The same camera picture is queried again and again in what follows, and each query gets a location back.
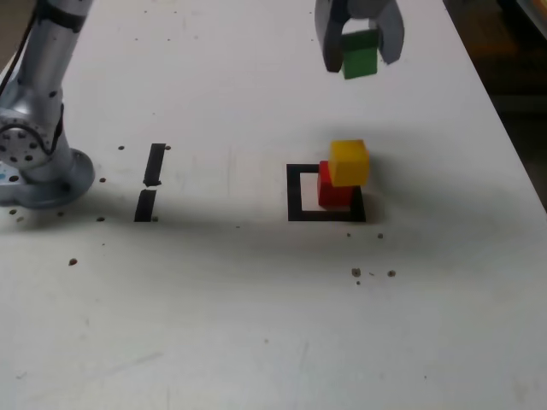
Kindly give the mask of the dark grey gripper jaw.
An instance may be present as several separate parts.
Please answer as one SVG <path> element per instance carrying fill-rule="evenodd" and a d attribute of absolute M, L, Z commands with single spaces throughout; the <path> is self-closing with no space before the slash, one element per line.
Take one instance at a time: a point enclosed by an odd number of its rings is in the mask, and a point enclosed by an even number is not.
<path fill-rule="evenodd" d="M 343 64 L 341 38 L 350 20 L 348 0 L 316 0 L 315 31 L 329 73 L 338 73 Z"/>

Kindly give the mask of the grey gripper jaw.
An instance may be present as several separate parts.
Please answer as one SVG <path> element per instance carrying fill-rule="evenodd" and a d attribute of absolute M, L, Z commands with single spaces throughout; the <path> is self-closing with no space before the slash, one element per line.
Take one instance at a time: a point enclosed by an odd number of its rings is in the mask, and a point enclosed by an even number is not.
<path fill-rule="evenodd" d="M 379 31 L 379 52 L 387 65 L 399 60 L 404 42 L 403 17 L 396 0 L 349 1 L 350 17 L 371 20 Z"/>

